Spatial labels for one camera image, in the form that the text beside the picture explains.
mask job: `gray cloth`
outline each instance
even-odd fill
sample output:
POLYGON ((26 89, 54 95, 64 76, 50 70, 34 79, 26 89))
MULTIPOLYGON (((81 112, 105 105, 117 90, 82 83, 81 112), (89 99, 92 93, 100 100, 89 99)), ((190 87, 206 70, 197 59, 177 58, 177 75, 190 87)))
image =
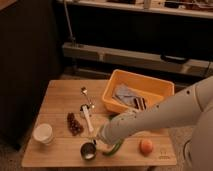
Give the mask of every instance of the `gray cloth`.
POLYGON ((113 98, 127 106, 135 107, 134 99, 140 97, 125 84, 119 84, 115 87, 113 98))

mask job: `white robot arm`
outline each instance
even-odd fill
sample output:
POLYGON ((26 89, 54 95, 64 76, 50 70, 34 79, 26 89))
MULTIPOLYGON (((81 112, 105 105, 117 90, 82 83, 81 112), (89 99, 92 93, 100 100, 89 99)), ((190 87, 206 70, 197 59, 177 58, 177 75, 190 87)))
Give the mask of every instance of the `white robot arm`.
POLYGON ((191 140, 192 162, 201 164, 209 161, 207 165, 213 170, 213 162, 210 162, 213 158, 213 76, 147 110, 124 112, 116 116, 100 129, 97 136, 104 143, 113 145, 139 131, 191 124, 197 124, 191 140), (206 155, 205 153, 209 155, 204 160, 202 156, 206 155))

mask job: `dark cabinet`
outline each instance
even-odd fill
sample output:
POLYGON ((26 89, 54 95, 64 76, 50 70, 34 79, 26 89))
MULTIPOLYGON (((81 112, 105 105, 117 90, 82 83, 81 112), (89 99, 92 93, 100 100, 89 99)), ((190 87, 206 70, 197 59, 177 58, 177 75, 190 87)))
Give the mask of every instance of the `dark cabinet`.
POLYGON ((61 72, 51 0, 19 0, 0 11, 0 138, 16 148, 61 72))

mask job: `floor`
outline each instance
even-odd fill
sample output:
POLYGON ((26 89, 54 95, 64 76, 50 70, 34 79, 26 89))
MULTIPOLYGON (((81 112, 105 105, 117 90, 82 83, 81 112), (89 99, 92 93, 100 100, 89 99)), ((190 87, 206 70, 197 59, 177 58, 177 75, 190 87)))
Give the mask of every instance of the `floor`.
MULTIPOLYGON (((61 79, 79 79, 79 77, 73 77, 70 75, 62 75, 61 79)), ((190 139, 193 131, 193 127, 181 127, 181 128, 170 128, 169 133, 174 145, 175 154, 177 156, 178 164, 176 166, 164 166, 156 167, 154 171, 182 171, 183 170, 183 154, 182 148, 184 143, 190 139)), ((11 147, 7 146, 4 142, 0 141, 0 171, 82 171, 82 170, 95 170, 95 171, 145 171, 146 167, 130 167, 130 168, 22 168, 21 160, 24 155, 24 150, 26 148, 27 141, 29 140, 29 135, 31 130, 25 137, 22 148, 20 151, 15 151, 11 147)))

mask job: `white cup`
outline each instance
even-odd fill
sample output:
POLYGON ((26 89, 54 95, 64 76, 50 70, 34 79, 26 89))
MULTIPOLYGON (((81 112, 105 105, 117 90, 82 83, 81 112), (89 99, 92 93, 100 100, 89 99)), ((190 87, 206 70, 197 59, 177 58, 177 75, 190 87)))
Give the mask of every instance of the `white cup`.
POLYGON ((47 123, 38 125, 33 131, 33 138, 42 144, 49 145, 53 140, 52 126, 47 123))

